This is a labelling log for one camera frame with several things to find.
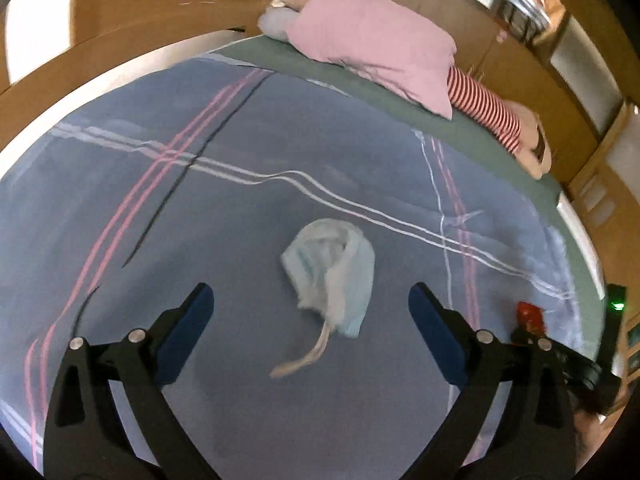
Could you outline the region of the light blue face mask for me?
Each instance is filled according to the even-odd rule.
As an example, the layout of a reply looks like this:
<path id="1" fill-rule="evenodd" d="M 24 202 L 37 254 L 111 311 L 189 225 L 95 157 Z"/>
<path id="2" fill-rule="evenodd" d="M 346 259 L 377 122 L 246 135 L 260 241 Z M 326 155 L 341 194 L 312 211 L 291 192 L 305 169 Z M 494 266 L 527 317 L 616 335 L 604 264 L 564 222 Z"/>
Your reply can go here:
<path id="1" fill-rule="evenodd" d="M 322 318 L 318 339 L 301 358 L 282 363 L 272 378 L 311 366 L 326 352 L 332 335 L 359 336 L 372 297 L 375 252 L 352 223 L 319 219 L 301 229 L 280 257 L 297 295 L 297 307 Z"/>

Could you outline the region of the red small wrapper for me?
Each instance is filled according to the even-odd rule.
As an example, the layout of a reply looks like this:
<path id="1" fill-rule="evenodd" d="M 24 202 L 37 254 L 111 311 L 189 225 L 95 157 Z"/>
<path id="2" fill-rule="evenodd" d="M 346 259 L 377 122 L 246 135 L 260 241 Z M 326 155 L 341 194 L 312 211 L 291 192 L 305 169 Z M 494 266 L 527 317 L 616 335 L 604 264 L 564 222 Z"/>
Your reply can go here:
<path id="1" fill-rule="evenodd" d="M 516 307 L 516 320 L 519 330 L 525 330 L 536 337 L 543 337 L 546 334 L 544 312 L 534 304 L 520 301 Z"/>

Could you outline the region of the green bed mat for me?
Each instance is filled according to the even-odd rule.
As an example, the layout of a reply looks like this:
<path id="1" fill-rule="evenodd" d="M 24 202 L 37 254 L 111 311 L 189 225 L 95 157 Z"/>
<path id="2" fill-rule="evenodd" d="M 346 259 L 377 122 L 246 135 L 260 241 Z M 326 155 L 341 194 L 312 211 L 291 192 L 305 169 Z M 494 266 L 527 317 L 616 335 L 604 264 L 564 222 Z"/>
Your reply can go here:
<path id="1" fill-rule="evenodd" d="M 230 65 L 274 70 L 365 102 L 398 122 L 429 134 L 446 148 L 452 148 L 494 177 L 509 183 L 532 203 L 533 213 L 553 226 L 562 238 L 570 305 L 579 325 L 577 349 L 590 358 L 596 355 L 604 325 L 602 272 L 591 272 L 599 264 L 598 257 L 588 245 L 590 239 L 586 230 L 554 177 L 545 176 L 538 181 L 529 177 L 485 128 L 465 114 L 455 112 L 451 120 L 438 117 L 350 70 L 311 61 L 288 44 L 266 36 L 232 41 L 201 57 Z"/>

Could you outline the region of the striped plush doll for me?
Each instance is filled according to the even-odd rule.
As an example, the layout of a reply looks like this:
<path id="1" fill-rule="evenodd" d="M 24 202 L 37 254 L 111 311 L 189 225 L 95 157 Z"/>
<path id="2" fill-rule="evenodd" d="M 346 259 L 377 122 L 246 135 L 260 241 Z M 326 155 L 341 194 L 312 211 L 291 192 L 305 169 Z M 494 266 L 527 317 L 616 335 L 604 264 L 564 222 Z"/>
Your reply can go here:
<path id="1" fill-rule="evenodd" d="M 539 115 L 501 99 L 457 66 L 447 76 L 451 105 L 487 129 L 535 180 L 550 172 L 552 155 Z"/>

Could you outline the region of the blue plaid bed sheet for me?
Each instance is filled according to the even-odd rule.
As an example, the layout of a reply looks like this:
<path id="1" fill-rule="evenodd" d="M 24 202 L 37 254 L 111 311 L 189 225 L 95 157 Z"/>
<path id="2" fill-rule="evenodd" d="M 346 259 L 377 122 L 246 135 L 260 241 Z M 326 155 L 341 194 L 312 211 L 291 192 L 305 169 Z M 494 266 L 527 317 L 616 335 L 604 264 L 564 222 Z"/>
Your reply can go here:
<path id="1" fill-rule="evenodd" d="M 316 342 L 281 258 L 311 222 L 374 251 L 356 338 Z M 396 479 L 450 389 L 409 314 L 427 284 L 475 328 L 510 336 L 542 307 L 582 346 L 560 230 L 523 193 L 349 94 L 203 56 L 107 93 L 53 126 L 1 180 L 1 422 L 33 463 L 68 342 L 122 338 L 198 283 L 215 312 L 165 396 L 226 479 Z"/>

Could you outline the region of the pink pillow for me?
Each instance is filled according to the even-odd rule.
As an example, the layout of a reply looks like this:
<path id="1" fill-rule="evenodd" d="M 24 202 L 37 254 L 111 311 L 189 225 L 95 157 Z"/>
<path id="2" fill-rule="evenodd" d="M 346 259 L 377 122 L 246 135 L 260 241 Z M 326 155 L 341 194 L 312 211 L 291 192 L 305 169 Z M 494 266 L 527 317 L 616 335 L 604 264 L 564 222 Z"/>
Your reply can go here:
<path id="1" fill-rule="evenodd" d="M 311 60 L 339 65 L 452 117 L 447 78 L 457 46 L 446 30 L 392 0 L 309 0 L 286 28 Z"/>

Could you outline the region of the wooden bunk bed frame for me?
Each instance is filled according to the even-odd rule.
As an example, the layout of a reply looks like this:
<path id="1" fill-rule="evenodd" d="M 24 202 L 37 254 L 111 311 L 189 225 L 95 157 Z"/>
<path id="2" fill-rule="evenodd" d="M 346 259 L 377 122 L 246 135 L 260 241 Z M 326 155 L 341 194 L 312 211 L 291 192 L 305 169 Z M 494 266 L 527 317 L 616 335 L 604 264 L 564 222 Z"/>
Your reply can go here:
<path id="1" fill-rule="evenodd" d="M 46 118 L 62 115 L 62 101 L 82 84 L 177 40 L 204 32 L 244 28 L 254 32 L 266 0 L 70 0 L 66 20 L 70 43 L 61 53 L 44 50 L 53 36 L 37 23 L 53 0 L 1 0 L 3 21 L 33 32 L 23 49 L 32 68 L 23 77 L 1 72 L 1 146 L 15 158 L 17 144 L 40 132 Z M 552 144 L 560 155 L 556 175 L 568 180 L 593 151 L 603 110 L 612 117 L 624 101 L 639 96 L 639 0 L 560 0 L 560 24 L 542 44 L 526 50 L 514 40 L 499 46 L 504 25 L 498 0 L 394 0 L 423 12 L 446 28 L 459 46 L 466 68 L 487 67 L 498 91 L 541 106 L 554 120 Z M 42 327 L 31 327 L 21 359 L 30 382 L 58 365 L 63 327 L 80 300 L 98 284 L 93 273 L 108 248 L 122 249 L 134 231 L 116 223 L 105 235 L 85 238 L 72 222 L 92 210 L 76 196 L 54 211 L 41 200 L 35 212 L 3 222 L 4 276 L 16 287 L 35 284 L 35 263 L 51 259 L 48 280 L 58 292 L 41 307 Z"/>

